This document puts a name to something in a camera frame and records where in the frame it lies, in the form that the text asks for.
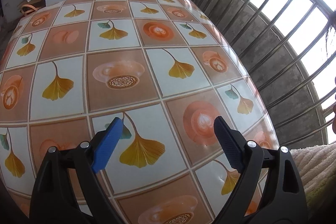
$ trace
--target metal rivet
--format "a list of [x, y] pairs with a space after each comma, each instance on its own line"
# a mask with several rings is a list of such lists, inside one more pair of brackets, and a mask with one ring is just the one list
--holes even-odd
[[51, 147], [49, 147], [49, 149], [48, 149], [48, 152], [49, 153], [53, 153], [53, 152], [55, 152], [56, 151], [56, 147], [55, 146], [51, 146]]
[[82, 142], [82, 143], [81, 143], [81, 148], [88, 148], [89, 145], [90, 145], [89, 142]]
[[248, 145], [249, 147], [256, 147], [256, 146], [257, 146], [257, 144], [256, 144], [254, 141], [248, 141], [248, 142], [247, 142], [247, 145]]
[[288, 148], [286, 147], [286, 146], [281, 146], [281, 151], [283, 152], [283, 153], [287, 153], [288, 152]]

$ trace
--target yellow ginkgo leaf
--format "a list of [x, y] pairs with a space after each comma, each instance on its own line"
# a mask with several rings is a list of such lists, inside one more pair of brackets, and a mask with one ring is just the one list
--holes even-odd
[[173, 1], [173, 0], [163, 0], [163, 1], [166, 1], [166, 2], [169, 2], [169, 3], [175, 3], [175, 1]]
[[158, 13], [159, 11], [158, 10], [155, 10], [155, 9], [152, 9], [152, 8], [148, 8], [146, 5], [145, 5], [145, 9], [142, 9], [140, 10], [140, 12], [143, 12], [143, 13], [146, 13], [146, 14], [156, 14]]
[[207, 16], [202, 15], [201, 13], [199, 14], [199, 17], [202, 18], [202, 19], [205, 19], [205, 20], [209, 20], [209, 21], [210, 21], [210, 19], [209, 19]]
[[74, 87], [74, 82], [70, 79], [60, 78], [58, 76], [56, 64], [54, 62], [52, 63], [56, 69], [56, 76], [50, 85], [44, 90], [42, 97], [55, 101], [58, 98], [63, 98]]
[[106, 38], [108, 40], [113, 40], [113, 39], [121, 39], [126, 36], [128, 36], [128, 32], [115, 28], [113, 24], [113, 27], [111, 30], [101, 33], [99, 37]]
[[196, 38], [206, 38], [207, 35], [203, 32], [199, 32], [199, 31], [196, 31], [196, 30], [192, 30], [190, 33], [189, 33], [190, 36], [192, 37], [196, 37]]
[[250, 99], [240, 97], [240, 102], [237, 107], [237, 112], [247, 115], [250, 112], [252, 112], [252, 109], [253, 109], [253, 102]]
[[181, 63], [175, 60], [174, 65], [169, 70], [169, 76], [184, 79], [186, 77], [190, 77], [194, 70], [195, 68], [193, 65]]
[[77, 10], [76, 6], [74, 6], [74, 5], [73, 5], [73, 7], [75, 7], [74, 10], [71, 11], [70, 13], [67, 13], [64, 17], [77, 17], [77, 16], [85, 13], [84, 10]]
[[237, 170], [234, 171], [226, 171], [226, 179], [221, 191], [221, 195], [229, 194], [233, 191], [234, 187], [237, 184], [239, 179], [239, 173]]
[[5, 166], [12, 173], [14, 177], [22, 177], [26, 169], [22, 161], [14, 155], [13, 150], [11, 149], [10, 154], [5, 160]]
[[120, 155], [119, 161], [122, 164], [134, 165], [138, 168], [147, 164], [153, 165], [166, 151], [165, 145], [154, 140], [147, 140], [138, 133], [132, 144]]
[[19, 56], [25, 56], [27, 55], [28, 53], [32, 52], [33, 50], [35, 50], [35, 45], [34, 44], [31, 44], [30, 42], [27, 43], [26, 45], [24, 45], [21, 49], [19, 49], [16, 53], [19, 55]]

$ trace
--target towel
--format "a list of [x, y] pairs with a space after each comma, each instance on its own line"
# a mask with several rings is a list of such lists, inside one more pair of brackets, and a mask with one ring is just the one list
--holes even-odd
[[309, 210], [316, 211], [326, 197], [336, 195], [336, 143], [290, 151], [300, 173]]

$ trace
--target green ginkgo leaf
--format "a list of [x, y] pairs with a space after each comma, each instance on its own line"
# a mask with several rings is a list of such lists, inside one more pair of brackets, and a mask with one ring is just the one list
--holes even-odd
[[238, 94], [233, 91], [232, 87], [230, 90], [225, 91], [225, 94], [234, 100], [239, 98]]
[[29, 37], [24, 37], [24, 38], [21, 39], [21, 43], [26, 44], [26, 43], [28, 43], [28, 40], [29, 40]]
[[[105, 125], [105, 128], [107, 129], [109, 125], [110, 125], [110, 124], [107, 123], [107, 124]], [[120, 140], [123, 140], [123, 139], [130, 139], [131, 137], [132, 137], [132, 134], [131, 134], [130, 130], [127, 128], [127, 126], [124, 125], [124, 126], [123, 126], [123, 133], [121, 134]]]
[[9, 150], [7, 134], [6, 135], [0, 134], [0, 141], [1, 141], [1, 144], [2, 144], [3, 148], [6, 149], [6, 150]]
[[109, 22], [98, 23], [98, 27], [100, 27], [102, 29], [110, 29], [111, 28], [111, 26], [109, 25]]
[[187, 29], [187, 30], [191, 30], [191, 28], [188, 26], [188, 24], [180, 24], [181, 27], [183, 27], [184, 29]]

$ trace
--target tile pattern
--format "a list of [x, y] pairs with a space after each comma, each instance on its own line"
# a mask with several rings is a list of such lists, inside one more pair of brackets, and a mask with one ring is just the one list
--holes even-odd
[[[167, 204], [162, 223], [216, 217], [235, 174], [213, 132], [218, 115], [278, 147], [245, 68], [190, 0], [66, 0], [23, 18], [0, 63], [0, 92], [0, 177], [25, 213], [48, 147], [75, 147], [114, 117], [124, 132], [98, 179], [131, 224]], [[5, 165], [12, 155], [16, 170]]]

